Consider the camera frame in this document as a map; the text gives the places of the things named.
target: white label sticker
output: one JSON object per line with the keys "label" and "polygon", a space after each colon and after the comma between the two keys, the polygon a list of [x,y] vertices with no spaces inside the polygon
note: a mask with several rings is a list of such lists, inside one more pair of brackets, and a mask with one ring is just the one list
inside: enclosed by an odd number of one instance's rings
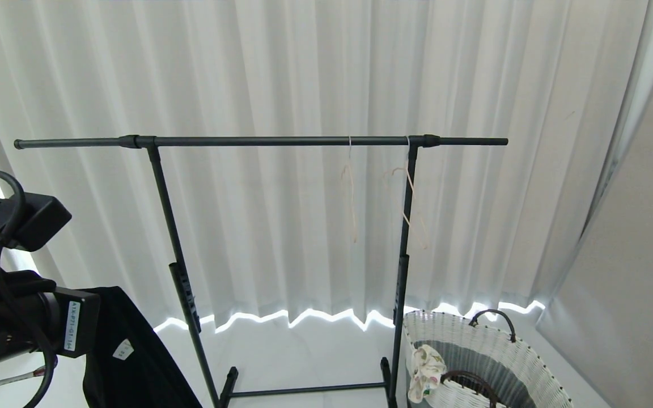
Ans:
{"label": "white label sticker", "polygon": [[77,326],[80,323],[80,302],[70,302],[67,308],[67,326],[65,327],[65,350],[75,351],[77,346]]}
{"label": "white label sticker", "polygon": [[125,339],[120,343],[119,346],[115,349],[115,353],[112,354],[113,357],[116,359],[120,359],[122,361],[125,361],[130,354],[132,354],[134,351],[132,344],[130,344],[130,341],[128,339]]}

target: laundry basket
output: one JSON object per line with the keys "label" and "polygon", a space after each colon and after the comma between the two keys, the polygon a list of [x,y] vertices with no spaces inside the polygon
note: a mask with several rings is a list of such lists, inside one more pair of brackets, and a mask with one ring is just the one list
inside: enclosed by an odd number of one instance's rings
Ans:
{"label": "laundry basket", "polygon": [[[511,333],[477,325],[478,318],[486,312],[505,318]],[[427,345],[440,354],[448,371],[458,370],[473,375],[447,381],[443,376],[441,385],[421,403],[410,403],[412,408],[573,407],[571,399],[541,357],[515,335],[513,323],[503,312],[485,310],[472,320],[449,313],[410,312],[404,318],[404,336],[408,358],[417,348]],[[409,381],[412,373],[409,372],[407,377]],[[490,393],[497,398],[497,405],[491,403]]]}

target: black cable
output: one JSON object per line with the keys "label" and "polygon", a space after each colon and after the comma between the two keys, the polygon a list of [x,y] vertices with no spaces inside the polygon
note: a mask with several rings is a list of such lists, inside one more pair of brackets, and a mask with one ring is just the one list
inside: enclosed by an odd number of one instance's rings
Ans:
{"label": "black cable", "polygon": [[[11,239],[11,235],[15,233],[16,228],[24,218],[26,199],[22,185],[19,183],[19,181],[13,178],[12,175],[0,171],[0,179],[11,186],[11,189],[14,191],[13,199],[15,201],[15,209],[11,213],[11,216],[8,219],[7,224],[3,228],[2,232],[0,232],[1,260],[5,243]],[[13,294],[11,294],[11,291],[8,289],[5,281],[3,280],[4,273],[5,272],[2,271],[2,268],[0,267],[0,296],[2,297],[3,301],[7,305],[7,308],[10,310],[14,318],[19,320],[19,323],[21,323],[21,325],[26,328],[26,331],[29,331],[29,334],[32,336],[33,340],[44,355],[44,377],[42,377],[42,382],[39,384],[37,392],[34,393],[34,396],[31,398],[31,400],[29,400],[29,402],[24,406],[24,408],[34,408],[36,405],[38,405],[42,398],[44,398],[44,394],[47,393],[50,384],[52,384],[52,378],[54,377],[54,368],[57,366],[57,354],[54,353],[54,348],[49,342],[49,338],[47,338],[47,336],[44,334],[44,331],[42,331],[42,328],[32,322],[29,317],[23,315],[20,312],[20,308],[16,304],[16,300],[14,299]]]}

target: black garment rack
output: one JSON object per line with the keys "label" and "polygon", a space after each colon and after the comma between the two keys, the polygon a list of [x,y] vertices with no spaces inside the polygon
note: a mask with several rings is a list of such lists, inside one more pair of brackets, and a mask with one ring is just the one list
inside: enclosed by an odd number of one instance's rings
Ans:
{"label": "black garment rack", "polygon": [[417,151],[420,147],[435,147],[444,145],[461,146],[505,146],[508,139],[505,138],[468,138],[468,137],[438,137],[432,134],[422,136],[399,136],[399,137],[155,137],[127,135],[113,138],[93,139],[47,139],[47,140],[20,140],[14,142],[16,149],[33,149],[42,147],[124,147],[128,149],[145,149],[150,157],[152,172],[155,175],[155,183],[158,186],[160,204],[163,206],[163,214],[166,217],[168,234],[173,245],[173,253],[176,261],[169,265],[173,283],[178,292],[178,298],[183,308],[183,314],[188,324],[188,331],[198,357],[200,369],[205,378],[205,385],[208,388],[210,399],[214,408],[228,408],[232,398],[259,397],[268,395],[280,395],[290,393],[313,393],[333,392],[334,390],[357,390],[365,388],[384,388],[387,396],[388,407],[397,408],[396,387],[397,370],[400,358],[400,343],[402,337],[402,318],[404,318],[405,292],[407,284],[407,269],[409,255],[407,254],[407,238],[409,236],[408,221],[412,210],[412,189],[410,184],[405,182],[404,218],[402,219],[402,235],[400,242],[400,255],[397,267],[397,288],[395,296],[395,308],[392,315],[392,323],[395,325],[395,337],[392,349],[392,367],[389,366],[387,357],[383,357],[379,363],[381,369],[381,381],[365,382],[361,384],[327,385],[322,387],[306,388],[284,388],[279,390],[256,390],[255,392],[234,392],[238,369],[231,367],[226,376],[226,383],[218,395],[213,383],[213,376],[208,367],[203,344],[200,340],[200,320],[196,311],[194,295],[191,290],[188,272],[186,270],[185,258],[181,240],[176,228],[176,219],[173,214],[173,206],[168,195],[166,178],[163,174],[163,166],[160,163],[160,147],[224,147],[224,146],[409,146],[407,173],[414,180],[415,165],[417,165]]}

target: black cloth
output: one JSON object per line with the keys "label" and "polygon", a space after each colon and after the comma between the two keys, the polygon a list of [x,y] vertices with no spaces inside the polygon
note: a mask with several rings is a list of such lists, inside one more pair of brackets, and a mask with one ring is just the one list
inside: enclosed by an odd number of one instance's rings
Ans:
{"label": "black cloth", "polygon": [[[101,298],[82,384],[90,408],[201,408],[168,349],[122,289],[82,290]],[[134,351],[117,359],[113,354],[125,339]]]}

